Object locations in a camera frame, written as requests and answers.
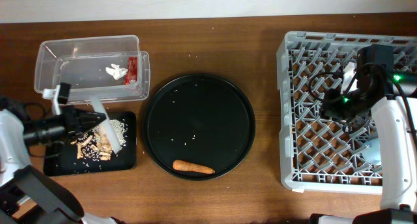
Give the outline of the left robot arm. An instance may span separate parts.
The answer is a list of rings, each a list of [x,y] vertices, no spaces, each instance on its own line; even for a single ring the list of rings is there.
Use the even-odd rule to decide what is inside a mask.
[[[65,143],[107,121],[101,102],[92,104],[93,111],[68,105],[58,115],[32,120],[25,104],[1,97],[2,223],[119,223],[84,212],[71,192],[31,163],[31,146]]]

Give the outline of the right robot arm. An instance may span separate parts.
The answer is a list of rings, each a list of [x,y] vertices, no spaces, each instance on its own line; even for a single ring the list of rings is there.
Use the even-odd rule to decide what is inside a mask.
[[[316,215],[318,223],[416,222],[416,74],[394,68],[394,49],[373,44],[358,51],[349,85],[329,89],[320,116],[350,127],[352,120],[374,120],[382,164],[380,210],[347,219]]]

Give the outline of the light blue cup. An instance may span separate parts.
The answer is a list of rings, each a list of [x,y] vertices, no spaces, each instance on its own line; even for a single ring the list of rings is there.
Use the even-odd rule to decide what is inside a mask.
[[[374,166],[380,166],[381,162],[381,150],[379,138],[374,138],[363,143],[365,150],[362,152],[362,157],[370,164]]]

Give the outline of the orange carrot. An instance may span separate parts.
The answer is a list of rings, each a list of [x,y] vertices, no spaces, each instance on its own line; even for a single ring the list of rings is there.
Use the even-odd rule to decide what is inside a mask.
[[[199,165],[196,163],[190,163],[183,160],[175,160],[173,162],[173,168],[177,171],[203,173],[206,175],[211,175],[215,173],[215,170],[210,167]]]

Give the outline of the grey round plate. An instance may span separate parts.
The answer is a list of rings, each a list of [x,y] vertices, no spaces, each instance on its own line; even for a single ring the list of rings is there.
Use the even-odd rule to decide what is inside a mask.
[[[103,113],[105,115],[105,120],[100,123],[100,127],[104,129],[106,136],[108,138],[108,141],[111,145],[112,151],[115,154],[118,154],[118,152],[121,150],[121,145],[119,143],[115,130],[113,129],[113,126],[111,125],[111,122],[110,122],[110,119],[108,117],[105,107],[103,106],[103,104],[101,103],[100,99],[97,96],[92,95],[89,98],[90,98],[91,105],[94,111],[97,113]]]

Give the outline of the red snack wrapper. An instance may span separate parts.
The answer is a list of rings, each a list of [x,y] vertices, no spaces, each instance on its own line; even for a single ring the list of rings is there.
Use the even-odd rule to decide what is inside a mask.
[[[137,83],[137,69],[138,69],[138,58],[129,57],[128,58],[128,67],[127,73],[125,75],[124,84],[130,85]]]

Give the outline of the white tissue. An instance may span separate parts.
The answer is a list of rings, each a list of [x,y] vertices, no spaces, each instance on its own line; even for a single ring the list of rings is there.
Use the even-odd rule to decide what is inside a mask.
[[[107,74],[112,76],[114,80],[119,80],[120,78],[124,77],[127,74],[128,69],[122,68],[117,64],[111,64],[110,67],[105,68],[105,71]]]

